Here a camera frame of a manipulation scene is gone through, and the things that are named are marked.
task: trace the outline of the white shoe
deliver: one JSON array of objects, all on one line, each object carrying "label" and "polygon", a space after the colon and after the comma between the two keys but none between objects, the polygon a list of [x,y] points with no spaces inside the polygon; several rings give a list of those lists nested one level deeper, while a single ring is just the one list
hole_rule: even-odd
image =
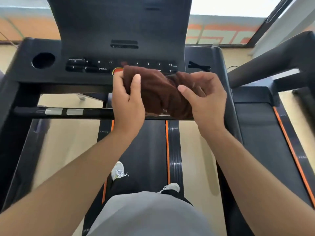
[{"label": "white shoe", "polygon": [[120,161],[118,161],[116,165],[114,166],[111,175],[112,175],[113,181],[117,178],[129,176],[128,174],[125,174],[124,165]]},{"label": "white shoe", "polygon": [[179,193],[180,187],[177,183],[170,183],[169,185],[164,186],[163,190],[175,190]]}]

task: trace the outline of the person's right forearm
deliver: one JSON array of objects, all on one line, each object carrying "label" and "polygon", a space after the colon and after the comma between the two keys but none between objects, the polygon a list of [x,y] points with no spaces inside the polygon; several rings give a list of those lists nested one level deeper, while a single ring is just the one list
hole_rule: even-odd
[{"label": "person's right forearm", "polygon": [[315,211],[275,178],[226,129],[211,129],[203,137],[256,236],[315,234]]}]

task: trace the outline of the neighboring treadmill belt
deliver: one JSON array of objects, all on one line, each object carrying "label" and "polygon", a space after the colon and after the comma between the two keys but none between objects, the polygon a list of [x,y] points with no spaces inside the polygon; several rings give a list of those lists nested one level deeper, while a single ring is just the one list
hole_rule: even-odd
[{"label": "neighboring treadmill belt", "polygon": [[146,120],[120,161],[144,191],[162,190],[168,184],[165,121]]},{"label": "neighboring treadmill belt", "polygon": [[273,108],[267,103],[235,104],[245,148],[275,177],[312,206]]}]

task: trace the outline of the person's left hand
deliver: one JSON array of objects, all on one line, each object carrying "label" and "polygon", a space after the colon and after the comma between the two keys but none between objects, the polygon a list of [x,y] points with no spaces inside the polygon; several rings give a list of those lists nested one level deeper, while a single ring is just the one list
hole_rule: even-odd
[{"label": "person's left hand", "polygon": [[131,83],[130,95],[123,83],[123,71],[114,74],[112,107],[115,115],[114,131],[135,138],[144,123],[146,111],[141,98],[140,75]]}]

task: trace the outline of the folded cloth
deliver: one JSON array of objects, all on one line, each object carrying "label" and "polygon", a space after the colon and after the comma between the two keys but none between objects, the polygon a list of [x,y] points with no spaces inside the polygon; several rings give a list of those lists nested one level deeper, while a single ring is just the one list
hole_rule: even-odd
[{"label": "folded cloth", "polygon": [[130,94],[133,76],[141,75],[141,97],[147,113],[161,114],[166,110],[169,115],[178,119],[192,119],[191,105],[177,90],[179,85],[185,85],[198,92],[191,75],[177,72],[175,75],[163,75],[155,69],[136,66],[124,66],[123,82],[126,92]]}]

